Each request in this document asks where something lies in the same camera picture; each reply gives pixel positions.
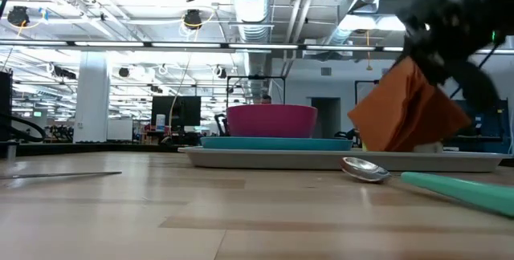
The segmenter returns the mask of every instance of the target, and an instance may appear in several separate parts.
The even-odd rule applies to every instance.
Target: silver spoon
[[[396,177],[379,165],[355,157],[344,157],[341,168],[350,176],[368,183],[382,183],[390,177]],[[462,181],[425,173],[404,172],[400,178],[407,184],[514,217],[513,187]]]
[[[369,183],[381,183],[392,177],[389,171],[381,166],[355,157],[344,157],[341,168],[350,176]]]

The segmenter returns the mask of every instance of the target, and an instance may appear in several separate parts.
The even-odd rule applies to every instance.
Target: door
[[[313,137],[332,139],[341,130],[341,99],[311,98],[311,106],[318,110]]]

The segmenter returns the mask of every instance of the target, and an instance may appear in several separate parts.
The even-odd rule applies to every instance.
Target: magenta bowl
[[[226,119],[231,136],[310,138],[318,111],[290,104],[248,104],[230,107]]]

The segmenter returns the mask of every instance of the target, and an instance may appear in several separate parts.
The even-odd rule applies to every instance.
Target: wooden table
[[[20,157],[9,169],[123,174],[0,182],[5,259],[514,259],[513,220],[397,179],[194,169],[144,152]],[[452,176],[514,183],[511,168]]]

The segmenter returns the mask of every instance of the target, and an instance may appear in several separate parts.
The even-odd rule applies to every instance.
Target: gray tray
[[[473,172],[495,170],[507,154],[482,152],[325,152],[221,150],[202,147],[180,148],[196,167],[229,169],[315,169],[340,170],[343,156],[371,161],[389,171]]]

